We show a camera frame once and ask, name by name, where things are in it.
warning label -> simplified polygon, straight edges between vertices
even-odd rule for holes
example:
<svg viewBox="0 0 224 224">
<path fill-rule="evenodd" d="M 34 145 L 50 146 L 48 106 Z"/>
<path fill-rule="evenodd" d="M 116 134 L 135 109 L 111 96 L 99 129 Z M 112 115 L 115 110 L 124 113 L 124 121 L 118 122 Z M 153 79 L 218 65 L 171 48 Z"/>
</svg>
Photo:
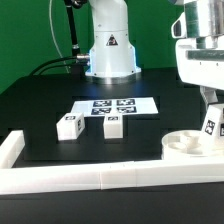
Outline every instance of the warning label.
<svg viewBox="0 0 224 224">
<path fill-rule="evenodd" d="M 117 41 L 116 41 L 114 35 L 112 34 L 112 35 L 110 36 L 110 39 L 109 39 L 108 42 L 107 42 L 107 46 L 116 46 L 116 45 L 118 45 L 118 43 L 117 43 Z"/>
</svg>

black tabletop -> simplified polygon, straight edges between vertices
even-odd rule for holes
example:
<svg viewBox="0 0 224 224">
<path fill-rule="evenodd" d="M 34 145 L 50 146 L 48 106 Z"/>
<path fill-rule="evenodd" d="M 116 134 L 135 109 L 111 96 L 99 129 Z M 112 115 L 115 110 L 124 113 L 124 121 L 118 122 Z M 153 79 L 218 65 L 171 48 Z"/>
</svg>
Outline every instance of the black tabletop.
<svg viewBox="0 0 224 224">
<path fill-rule="evenodd" d="M 0 95 L 0 136 L 22 129 L 26 147 L 14 167 L 153 160 L 162 137 L 200 130 L 199 88 L 175 68 L 144 70 L 141 80 L 97 85 L 70 75 L 23 77 Z M 124 118 L 124 138 L 105 141 L 103 118 L 85 118 L 76 141 L 58 142 L 57 121 L 77 100 L 153 97 L 159 114 Z M 223 223 L 223 183 L 0 196 L 1 223 Z"/>
<path fill-rule="evenodd" d="M 10 130 L 24 130 L 26 161 L 160 159 L 164 134 L 201 128 L 199 89 L 179 85 L 177 77 L 176 69 L 155 69 L 145 70 L 141 80 L 122 85 L 87 83 L 69 75 L 20 78 L 0 96 L 0 136 L 7 136 Z M 123 139 L 105 140 L 104 118 L 89 117 L 77 140 L 57 141 L 56 123 L 71 111 L 75 101 L 132 97 L 153 97 L 159 113 L 124 116 Z"/>
</svg>

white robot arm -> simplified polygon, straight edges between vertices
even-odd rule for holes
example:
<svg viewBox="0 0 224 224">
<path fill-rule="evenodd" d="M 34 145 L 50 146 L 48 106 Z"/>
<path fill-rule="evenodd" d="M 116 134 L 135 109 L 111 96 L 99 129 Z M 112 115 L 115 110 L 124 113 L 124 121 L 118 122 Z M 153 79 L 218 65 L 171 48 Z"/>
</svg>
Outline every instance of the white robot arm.
<svg viewBox="0 0 224 224">
<path fill-rule="evenodd" d="M 87 80 L 119 84 L 139 77 L 135 48 L 129 42 L 127 5 L 124 0 L 89 0 L 94 25 Z"/>
<path fill-rule="evenodd" d="M 184 0 L 184 13 L 172 26 L 176 59 L 183 82 L 200 86 L 209 104 L 218 102 L 216 89 L 224 90 L 224 0 Z M 224 104 L 210 105 L 199 142 L 224 149 Z"/>
</svg>

black cable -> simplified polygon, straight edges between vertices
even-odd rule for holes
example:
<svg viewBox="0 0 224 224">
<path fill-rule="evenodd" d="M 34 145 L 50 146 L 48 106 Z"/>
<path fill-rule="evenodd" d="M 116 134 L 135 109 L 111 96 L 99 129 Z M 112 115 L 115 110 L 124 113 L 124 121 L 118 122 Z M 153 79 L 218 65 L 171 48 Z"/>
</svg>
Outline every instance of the black cable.
<svg viewBox="0 0 224 224">
<path fill-rule="evenodd" d="M 56 62 L 61 62 L 61 61 L 74 60 L 74 59 L 76 59 L 76 58 L 77 58 L 76 56 L 69 56 L 69 57 L 58 58 L 58 59 L 55 59 L 55 60 L 47 61 L 47 62 L 41 64 L 40 66 L 38 66 L 36 69 L 34 69 L 34 70 L 29 74 L 29 76 L 34 75 L 37 71 L 39 71 L 40 69 L 42 69 L 43 67 L 45 67 L 45 66 L 47 66 L 47 65 L 50 65 L 50 64 L 53 64 L 53 63 L 56 63 Z"/>
<path fill-rule="evenodd" d="M 52 68 L 59 68 L 59 67 L 66 67 L 66 66 L 72 66 L 74 65 L 73 63 L 72 64 L 67 64 L 67 65 L 54 65 L 54 66 L 50 66 L 50 67 L 47 67 L 45 69 L 43 69 L 40 73 L 38 73 L 38 75 L 42 75 L 45 71 L 49 70 L 49 69 L 52 69 Z"/>
</svg>

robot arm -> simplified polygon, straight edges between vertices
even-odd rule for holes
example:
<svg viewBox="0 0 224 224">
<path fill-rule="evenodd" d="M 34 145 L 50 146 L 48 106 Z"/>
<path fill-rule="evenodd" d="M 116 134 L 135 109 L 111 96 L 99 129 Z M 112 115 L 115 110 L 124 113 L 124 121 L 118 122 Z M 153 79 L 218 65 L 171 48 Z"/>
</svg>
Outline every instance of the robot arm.
<svg viewBox="0 0 224 224">
<path fill-rule="evenodd" d="M 135 48 L 129 42 L 128 13 L 124 0 L 89 0 L 94 26 L 90 50 L 90 81 L 119 84 L 136 79 Z"/>
<path fill-rule="evenodd" d="M 224 1 L 185 0 L 185 12 L 172 26 L 176 58 L 183 82 L 201 86 L 208 106 L 217 102 L 216 89 L 224 90 Z"/>
</svg>

